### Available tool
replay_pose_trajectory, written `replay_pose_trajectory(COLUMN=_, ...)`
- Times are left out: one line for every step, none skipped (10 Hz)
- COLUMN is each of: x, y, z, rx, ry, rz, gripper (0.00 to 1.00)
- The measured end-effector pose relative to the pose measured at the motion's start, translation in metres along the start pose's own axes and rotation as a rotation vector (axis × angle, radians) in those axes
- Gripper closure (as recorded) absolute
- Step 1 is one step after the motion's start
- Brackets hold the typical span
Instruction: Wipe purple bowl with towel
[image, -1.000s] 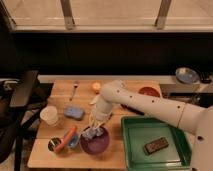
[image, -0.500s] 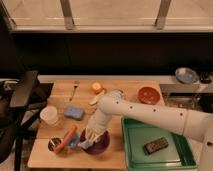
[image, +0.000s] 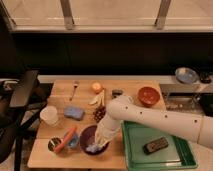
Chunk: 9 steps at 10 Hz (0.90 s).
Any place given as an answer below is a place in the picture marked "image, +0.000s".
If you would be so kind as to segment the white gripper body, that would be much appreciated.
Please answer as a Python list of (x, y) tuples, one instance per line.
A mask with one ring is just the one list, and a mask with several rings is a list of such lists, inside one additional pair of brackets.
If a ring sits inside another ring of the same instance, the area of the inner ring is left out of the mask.
[(115, 135), (115, 130), (107, 129), (102, 124), (98, 124), (97, 129), (95, 131), (95, 143), (98, 146), (105, 146), (115, 137)]

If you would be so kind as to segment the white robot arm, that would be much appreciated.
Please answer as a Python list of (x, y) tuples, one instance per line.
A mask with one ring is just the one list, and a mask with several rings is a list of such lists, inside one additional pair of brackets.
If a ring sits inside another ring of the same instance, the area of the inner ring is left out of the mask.
[(106, 114), (97, 124), (95, 143), (105, 146), (117, 135), (123, 121), (140, 123), (213, 149), (213, 117), (139, 107), (125, 95), (106, 105)]

